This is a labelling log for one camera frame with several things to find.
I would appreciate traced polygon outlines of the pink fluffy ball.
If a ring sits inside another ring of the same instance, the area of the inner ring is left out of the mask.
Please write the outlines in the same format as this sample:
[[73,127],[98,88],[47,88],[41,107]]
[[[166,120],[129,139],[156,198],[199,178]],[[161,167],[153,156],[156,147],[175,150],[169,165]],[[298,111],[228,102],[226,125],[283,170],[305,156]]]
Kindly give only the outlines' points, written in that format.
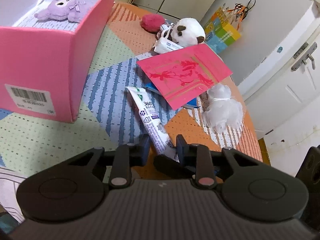
[[140,26],[149,33],[157,33],[165,18],[159,14],[146,14],[142,17]]

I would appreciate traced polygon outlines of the colourful paper gift bag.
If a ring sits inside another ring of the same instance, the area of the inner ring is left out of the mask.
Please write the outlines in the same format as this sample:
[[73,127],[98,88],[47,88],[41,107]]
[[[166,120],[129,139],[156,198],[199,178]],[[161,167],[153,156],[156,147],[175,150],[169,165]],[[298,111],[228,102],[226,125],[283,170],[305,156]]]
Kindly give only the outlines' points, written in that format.
[[205,43],[217,54],[234,44],[242,33],[242,22],[255,6],[256,0],[249,0],[246,5],[235,3],[227,7],[224,3],[204,25]]

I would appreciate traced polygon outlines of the white panda plush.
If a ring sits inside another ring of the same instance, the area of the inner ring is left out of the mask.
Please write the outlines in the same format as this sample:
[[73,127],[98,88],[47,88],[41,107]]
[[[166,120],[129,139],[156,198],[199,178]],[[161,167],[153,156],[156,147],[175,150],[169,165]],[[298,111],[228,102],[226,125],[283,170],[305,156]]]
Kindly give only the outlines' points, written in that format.
[[157,39],[159,40],[161,37],[185,48],[202,44],[206,39],[206,34],[196,19],[182,18],[176,23],[162,24],[157,33]]

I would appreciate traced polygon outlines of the white tube package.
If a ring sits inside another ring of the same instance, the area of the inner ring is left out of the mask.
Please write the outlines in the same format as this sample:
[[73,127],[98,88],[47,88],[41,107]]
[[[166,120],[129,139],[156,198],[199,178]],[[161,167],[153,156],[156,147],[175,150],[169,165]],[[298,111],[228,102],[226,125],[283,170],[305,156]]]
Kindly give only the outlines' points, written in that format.
[[144,88],[126,87],[138,108],[139,117],[158,155],[178,161],[175,146],[166,132],[158,113]]

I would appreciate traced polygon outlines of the purple plush toy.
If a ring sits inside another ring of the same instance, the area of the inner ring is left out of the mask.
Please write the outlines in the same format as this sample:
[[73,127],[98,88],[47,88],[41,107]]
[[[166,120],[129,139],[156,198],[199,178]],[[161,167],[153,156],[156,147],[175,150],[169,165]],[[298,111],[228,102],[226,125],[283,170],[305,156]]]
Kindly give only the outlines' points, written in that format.
[[52,0],[46,9],[34,14],[39,21],[68,20],[80,23],[88,13],[90,7],[84,0]]

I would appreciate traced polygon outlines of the pink cardboard box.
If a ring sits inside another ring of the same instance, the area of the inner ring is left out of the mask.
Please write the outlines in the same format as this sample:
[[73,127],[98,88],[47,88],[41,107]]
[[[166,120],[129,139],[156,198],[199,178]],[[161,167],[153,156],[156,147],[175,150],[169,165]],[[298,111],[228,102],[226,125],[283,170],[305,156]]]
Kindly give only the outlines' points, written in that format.
[[84,0],[80,23],[37,20],[51,1],[1,0],[1,108],[74,122],[114,0]]

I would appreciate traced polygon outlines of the blue wet wipes pack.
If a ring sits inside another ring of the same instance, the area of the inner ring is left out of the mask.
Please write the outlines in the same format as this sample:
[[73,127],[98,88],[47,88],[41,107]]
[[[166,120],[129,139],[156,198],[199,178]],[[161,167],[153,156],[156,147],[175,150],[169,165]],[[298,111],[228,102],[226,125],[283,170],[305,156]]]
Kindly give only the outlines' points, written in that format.
[[173,107],[174,110],[176,110],[178,107],[184,107],[188,109],[200,108],[197,98],[193,98],[187,102],[187,98],[190,99],[190,97],[183,97],[184,94],[182,91],[179,92],[179,88],[174,89],[173,92],[165,92],[164,94],[162,94],[163,91],[160,91],[152,82],[145,84],[144,88],[165,98],[167,103]]

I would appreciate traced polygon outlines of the white mesh bath pouf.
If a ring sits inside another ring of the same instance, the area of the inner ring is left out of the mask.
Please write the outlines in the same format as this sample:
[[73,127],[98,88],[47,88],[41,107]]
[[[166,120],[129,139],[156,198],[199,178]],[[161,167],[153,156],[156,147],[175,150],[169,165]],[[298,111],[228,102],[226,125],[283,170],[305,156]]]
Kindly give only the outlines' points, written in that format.
[[227,127],[240,128],[243,119],[242,104],[232,98],[231,89],[219,83],[209,89],[207,94],[209,105],[203,113],[205,125],[217,133],[224,132]]

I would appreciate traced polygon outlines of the small white tissue pack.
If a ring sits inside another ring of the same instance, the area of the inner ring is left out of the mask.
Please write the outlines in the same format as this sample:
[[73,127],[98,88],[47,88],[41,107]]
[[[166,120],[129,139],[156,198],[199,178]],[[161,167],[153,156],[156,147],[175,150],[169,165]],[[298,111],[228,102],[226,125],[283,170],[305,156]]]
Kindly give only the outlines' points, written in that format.
[[157,54],[164,54],[179,49],[183,49],[183,47],[164,37],[160,37],[153,45],[153,50]]

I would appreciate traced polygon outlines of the red greeting card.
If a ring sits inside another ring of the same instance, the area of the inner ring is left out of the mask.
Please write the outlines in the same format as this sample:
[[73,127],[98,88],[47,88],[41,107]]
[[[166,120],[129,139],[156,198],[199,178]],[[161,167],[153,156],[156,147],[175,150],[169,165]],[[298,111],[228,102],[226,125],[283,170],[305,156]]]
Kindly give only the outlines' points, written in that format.
[[187,102],[212,88],[232,71],[206,44],[139,60],[138,65],[164,94],[179,88]]

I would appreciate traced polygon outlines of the white door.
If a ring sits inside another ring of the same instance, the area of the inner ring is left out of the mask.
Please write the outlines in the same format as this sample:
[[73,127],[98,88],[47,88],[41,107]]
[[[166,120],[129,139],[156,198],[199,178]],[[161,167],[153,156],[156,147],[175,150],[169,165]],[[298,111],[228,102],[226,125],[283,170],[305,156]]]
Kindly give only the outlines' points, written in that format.
[[[271,0],[257,24],[249,55],[257,67],[239,85],[272,166],[295,175],[319,139],[319,5],[313,0]],[[317,42],[311,61],[291,67],[300,47]]]

